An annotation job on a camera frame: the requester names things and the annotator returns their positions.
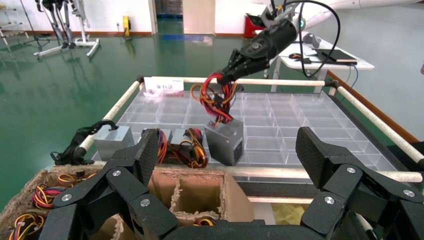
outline blue mat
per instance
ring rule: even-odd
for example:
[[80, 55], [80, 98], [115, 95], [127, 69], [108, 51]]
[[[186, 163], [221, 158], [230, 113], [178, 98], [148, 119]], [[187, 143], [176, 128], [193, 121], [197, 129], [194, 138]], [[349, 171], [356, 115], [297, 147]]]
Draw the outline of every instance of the blue mat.
[[162, 40], [203, 41], [203, 35], [163, 35]]

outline clear plastic grid tray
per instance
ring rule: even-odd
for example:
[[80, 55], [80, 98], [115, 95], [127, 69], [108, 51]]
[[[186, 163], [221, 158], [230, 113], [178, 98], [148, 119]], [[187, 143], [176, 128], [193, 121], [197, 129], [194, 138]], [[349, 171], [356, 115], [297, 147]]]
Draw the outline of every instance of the clear plastic grid tray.
[[[299, 127], [308, 126], [324, 142], [349, 149], [368, 168], [396, 171], [390, 162], [323, 92], [321, 94], [237, 93], [230, 114], [244, 122], [243, 167], [302, 168], [296, 152]], [[213, 118], [188, 91], [151, 98], [140, 92], [118, 122], [134, 141], [144, 128], [199, 128]], [[208, 145], [203, 143], [206, 151]], [[210, 165], [220, 165], [210, 159]], [[303, 179], [247, 178], [254, 182], [311, 183]]]

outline cardboard box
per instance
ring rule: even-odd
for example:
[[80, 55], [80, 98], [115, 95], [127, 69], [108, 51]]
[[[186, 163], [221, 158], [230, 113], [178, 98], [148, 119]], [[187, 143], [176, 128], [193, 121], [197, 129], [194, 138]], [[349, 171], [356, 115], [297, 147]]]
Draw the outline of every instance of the cardboard box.
[[224, 171], [155, 167], [148, 189], [178, 218], [181, 227], [202, 218], [254, 219], [252, 203]]
[[[41, 170], [14, 196], [0, 213], [0, 239], [8, 239], [15, 219], [25, 212], [47, 214], [32, 206], [37, 185], [57, 184], [60, 174], [86, 175], [99, 172], [103, 166], [54, 166]], [[219, 170], [156, 167], [148, 184], [155, 194], [178, 218], [180, 227], [192, 225], [202, 218], [224, 219], [230, 222], [251, 222], [252, 203], [229, 174]], [[135, 240], [134, 234], [119, 215], [106, 220], [92, 240]]]

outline doorway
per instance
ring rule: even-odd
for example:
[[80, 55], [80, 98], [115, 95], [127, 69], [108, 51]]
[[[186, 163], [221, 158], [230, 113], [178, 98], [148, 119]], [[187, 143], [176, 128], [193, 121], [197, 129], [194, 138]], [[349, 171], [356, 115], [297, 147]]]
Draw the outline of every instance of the doorway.
[[152, 34], [214, 34], [215, 0], [149, 0]]

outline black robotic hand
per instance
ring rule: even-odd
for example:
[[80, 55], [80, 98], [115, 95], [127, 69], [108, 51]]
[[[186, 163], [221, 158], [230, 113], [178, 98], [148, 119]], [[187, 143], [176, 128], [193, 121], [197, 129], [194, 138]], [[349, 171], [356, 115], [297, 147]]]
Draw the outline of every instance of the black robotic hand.
[[296, 40], [297, 29], [288, 19], [282, 19], [265, 28], [251, 43], [239, 50], [234, 49], [228, 65], [221, 70], [221, 85], [257, 73], [270, 67], [270, 60]]

